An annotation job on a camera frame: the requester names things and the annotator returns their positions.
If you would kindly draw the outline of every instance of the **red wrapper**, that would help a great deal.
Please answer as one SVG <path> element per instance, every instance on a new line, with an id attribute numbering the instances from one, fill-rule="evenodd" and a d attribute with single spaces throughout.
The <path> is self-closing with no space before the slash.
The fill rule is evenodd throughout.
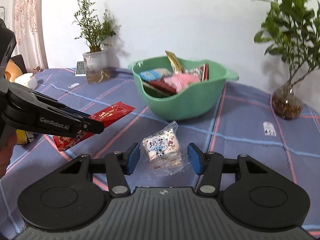
<path id="1" fill-rule="evenodd" d="M 208 65 L 208 63 L 206 63 L 204 65 L 202 81 L 205 81 L 205 80 L 208 80 L 208 79 L 209 79 L 209 65 Z"/>
<path id="2" fill-rule="evenodd" d="M 177 90 L 164 82 L 163 79 L 150 81 L 148 82 L 148 84 L 153 86 L 154 88 L 161 90 L 162 92 L 169 94 L 170 96 L 173 96 L 177 93 Z"/>
<path id="3" fill-rule="evenodd" d="M 135 108 L 132 106 L 128 106 L 122 102 L 119 102 L 112 106 L 108 106 L 105 109 L 102 109 L 101 111 L 89 116 L 88 118 L 103 122 L 104 128 L 107 128 L 114 122 L 131 113 L 134 109 Z M 68 150 L 72 146 L 76 145 L 79 142 L 82 142 L 92 135 L 94 135 L 94 133 L 79 131 L 75 138 L 54 136 L 53 141 L 57 146 L 57 149 L 61 152 Z"/>

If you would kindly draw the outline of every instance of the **glass vase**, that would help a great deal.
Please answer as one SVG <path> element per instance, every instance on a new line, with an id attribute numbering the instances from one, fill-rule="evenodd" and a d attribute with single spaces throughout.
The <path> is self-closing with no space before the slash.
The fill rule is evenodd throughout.
<path id="1" fill-rule="evenodd" d="M 271 99 L 275 114 L 285 120 L 298 118 L 303 108 L 303 102 L 295 96 L 297 85 L 286 82 L 274 91 Z"/>

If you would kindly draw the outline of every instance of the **plaid pattern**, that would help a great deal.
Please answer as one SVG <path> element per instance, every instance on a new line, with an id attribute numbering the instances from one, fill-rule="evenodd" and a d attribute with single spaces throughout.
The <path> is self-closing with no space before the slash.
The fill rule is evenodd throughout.
<path id="1" fill-rule="evenodd" d="M 119 101 L 136 109 L 106 128 L 102 134 L 65 152 L 58 152 L 52 137 L 48 135 L 38 136 L 26 147 L 16 146 L 7 174 L 0 180 L 0 232 L 7 238 L 13 238 L 24 227 L 17 199 L 27 186 L 80 154 L 88 153 L 93 158 L 100 158 L 108 152 L 124 151 L 133 142 L 140 143 L 143 138 L 168 124 L 146 107 L 137 94 L 129 70 L 117 69 L 112 74 L 111 80 L 91 85 L 87 84 L 85 77 L 75 77 L 73 69 L 47 69 L 36 75 L 39 83 L 37 91 L 88 114 Z M 79 85 L 68 88 L 74 83 Z M 304 228 L 317 235 L 317 230 L 320 230 L 320 219 L 316 216 L 320 207 L 320 200 L 317 199 L 319 187 L 316 187 L 320 179 L 317 172 L 320 165 L 320 115 L 304 106 L 300 119 L 283 121 L 274 115 L 269 101 L 269 94 L 227 82 L 219 102 L 208 113 L 178 122 L 179 142 L 185 152 L 188 144 L 194 142 L 204 152 L 214 150 L 225 157 L 249 154 L 298 183 L 311 198 L 311 209 Z M 273 123 L 276 137 L 264 135 L 263 122 Z M 191 168 L 183 174 L 148 180 L 141 176 L 144 172 L 142 159 L 134 174 L 127 176 L 131 189 L 136 186 L 195 187 L 199 180 Z M 223 175 L 221 189 L 232 182 L 234 176 Z M 94 176 L 94 183 L 108 190 L 104 175 Z"/>

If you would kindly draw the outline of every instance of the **green plastic basin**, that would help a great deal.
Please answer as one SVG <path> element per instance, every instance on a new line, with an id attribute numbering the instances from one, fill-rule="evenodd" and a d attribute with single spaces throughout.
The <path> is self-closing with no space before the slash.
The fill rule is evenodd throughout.
<path id="1" fill-rule="evenodd" d="M 209 80 L 193 83 L 181 93 L 168 98 L 155 98 L 148 95 L 137 73 L 154 68 L 167 68 L 172 71 L 167 57 L 154 57 L 137 61 L 128 66 L 132 69 L 135 84 L 143 101 L 157 116 L 167 120 L 184 120 L 200 116 L 209 111 L 218 101 L 226 80 L 238 80 L 237 72 L 225 68 L 211 60 L 191 61 L 178 58 L 188 70 L 202 64 L 209 65 Z"/>

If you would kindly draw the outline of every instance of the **pink floral curtain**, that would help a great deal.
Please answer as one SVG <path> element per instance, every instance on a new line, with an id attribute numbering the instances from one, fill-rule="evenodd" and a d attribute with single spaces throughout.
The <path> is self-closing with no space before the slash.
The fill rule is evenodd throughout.
<path id="1" fill-rule="evenodd" d="M 41 23 L 41 0 L 15 0 L 13 27 L 17 54 L 23 56 L 28 72 L 48 68 Z"/>

